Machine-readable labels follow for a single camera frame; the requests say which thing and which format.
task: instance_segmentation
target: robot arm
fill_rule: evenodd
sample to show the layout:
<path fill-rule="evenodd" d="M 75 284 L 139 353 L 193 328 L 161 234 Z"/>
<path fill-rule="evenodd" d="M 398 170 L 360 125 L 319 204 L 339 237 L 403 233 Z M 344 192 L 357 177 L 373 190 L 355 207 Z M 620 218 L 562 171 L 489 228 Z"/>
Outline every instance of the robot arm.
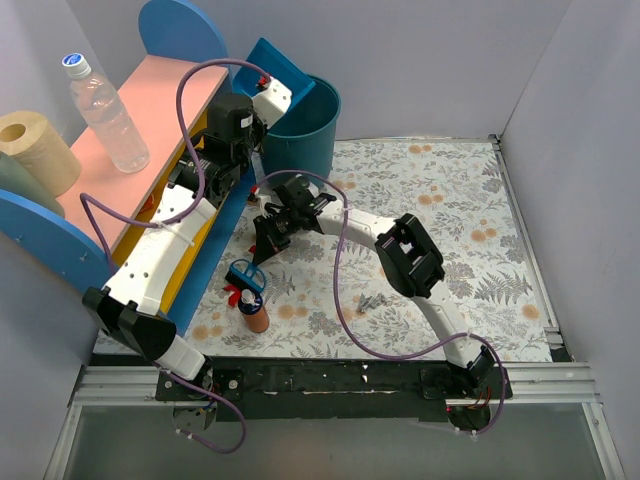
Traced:
<path fill-rule="evenodd" d="M 203 140 L 196 150 L 204 170 L 204 198 L 180 222 L 145 230 L 127 261 L 104 287 L 89 288 L 82 298 L 107 335 L 187 380 L 197 376 L 205 358 L 162 317 L 162 296 L 195 235 L 249 169 L 254 144 L 290 105 L 291 91 L 272 78 L 253 98 L 230 93 L 210 106 L 207 129 L 192 138 L 193 144 Z M 185 151 L 169 175 L 151 222 L 162 225 L 184 211 L 193 202 L 198 184 L 196 166 Z"/>
<path fill-rule="evenodd" d="M 314 196 L 309 182 L 300 176 L 290 178 L 275 192 L 282 207 L 272 206 L 270 215 L 254 220 L 254 264 L 286 248 L 288 237 L 299 229 L 340 235 L 344 205 L 334 196 Z M 377 252 L 391 286 L 418 306 L 440 340 L 469 330 L 444 280 L 442 254 L 416 217 L 405 214 L 391 219 L 350 209 L 346 238 Z M 494 363 L 489 352 L 469 338 L 449 342 L 444 351 L 447 361 L 471 383 L 478 383 Z"/>
<path fill-rule="evenodd" d="M 323 234 L 340 235 L 344 221 L 343 208 L 342 202 L 335 200 L 318 215 Z M 349 210 L 346 238 L 377 251 L 393 288 L 418 306 L 438 339 L 443 340 L 469 330 L 444 280 L 440 252 L 415 217 L 406 215 L 394 220 L 352 209 Z M 411 279 L 420 282 L 420 275 L 428 285 L 424 288 L 412 287 Z M 467 338 L 454 340 L 443 348 L 449 363 L 461 368 L 466 368 L 478 357 L 477 342 Z"/>

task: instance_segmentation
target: floral tablecloth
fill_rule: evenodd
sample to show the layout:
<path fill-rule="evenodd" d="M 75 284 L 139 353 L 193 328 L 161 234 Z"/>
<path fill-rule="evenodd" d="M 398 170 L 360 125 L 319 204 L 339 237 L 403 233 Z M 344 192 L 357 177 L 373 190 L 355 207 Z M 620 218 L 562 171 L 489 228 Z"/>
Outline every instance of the floral tablecloth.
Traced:
<path fill-rule="evenodd" d="M 331 180 L 355 208 L 393 218 L 409 212 L 421 220 L 444 255 L 463 316 L 503 359 L 551 360 L 491 144 L 337 142 Z M 269 282 L 266 332 L 251 333 L 227 306 L 224 276 L 233 260 L 251 258 L 252 219 L 258 214 L 255 207 L 245 208 L 185 338 L 208 355 L 368 358 L 344 334 L 335 312 L 335 237 L 297 234 L 287 250 L 261 265 Z M 344 315 L 369 347 L 402 354 L 437 341 L 418 308 L 389 286 L 374 252 L 349 243 L 340 285 Z M 361 294 L 378 293 L 388 298 L 386 305 L 357 312 Z M 95 351 L 123 349 L 101 336 Z"/>

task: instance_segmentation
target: small bottle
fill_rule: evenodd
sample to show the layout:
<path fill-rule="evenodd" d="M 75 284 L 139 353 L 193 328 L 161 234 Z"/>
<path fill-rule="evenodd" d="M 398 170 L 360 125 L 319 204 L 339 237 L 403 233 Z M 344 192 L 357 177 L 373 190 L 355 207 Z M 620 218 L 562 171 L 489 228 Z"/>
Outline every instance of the small bottle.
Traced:
<path fill-rule="evenodd" d="M 115 87 L 92 71 L 79 53 L 64 57 L 62 65 L 72 79 L 71 96 L 80 115 L 95 132 L 116 168 L 124 173 L 134 173 L 146 167 L 149 149 Z"/>
<path fill-rule="evenodd" d="M 238 310 L 253 333 L 262 333 L 269 328 L 269 315 L 259 294 L 248 289 L 243 290 L 242 297 L 238 301 Z"/>

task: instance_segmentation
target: teal bin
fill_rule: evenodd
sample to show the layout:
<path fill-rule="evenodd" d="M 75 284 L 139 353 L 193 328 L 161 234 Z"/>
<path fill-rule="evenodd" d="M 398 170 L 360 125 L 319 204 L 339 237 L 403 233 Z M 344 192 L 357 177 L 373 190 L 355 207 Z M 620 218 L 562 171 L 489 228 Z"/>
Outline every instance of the teal bin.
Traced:
<path fill-rule="evenodd" d="M 340 95 L 329 82 L 309 76 L 315 86 L 262 141 L 262 166 L 266 174 L 296 169 L 327 178 L 331 172 Z M 317 185 L 322 183 L 311 180 Z"/>

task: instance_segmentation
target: gray wall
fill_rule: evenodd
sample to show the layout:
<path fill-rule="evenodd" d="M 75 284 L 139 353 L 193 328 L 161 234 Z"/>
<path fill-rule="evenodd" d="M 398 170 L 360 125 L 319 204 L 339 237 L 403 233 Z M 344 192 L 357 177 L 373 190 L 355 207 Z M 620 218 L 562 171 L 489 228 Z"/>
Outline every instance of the gray wall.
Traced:
<path fill-rule="evenodd" d="M 588 360 L 640 478 L 640 2 L 574 0 L 504 135 L 571 351 Z"/>
<path fill-rule="evenodd" d="M 84 123 L 60 64 L 95 59 L 64 0 L 0 0 L 0 115 L 45 114 L 73 140 Z M 0 234 L 0 476 L 42 478 L 95 327 L 79 295 Z"/>
<path fill-rule="evenodd" d="M 146 0 L 67 0 L 108 76 L 144 55 Z M 195 0 L 230 54 L 267 37 L 339 90 L 340 138 L 501 133 L 570 0 Z"/>

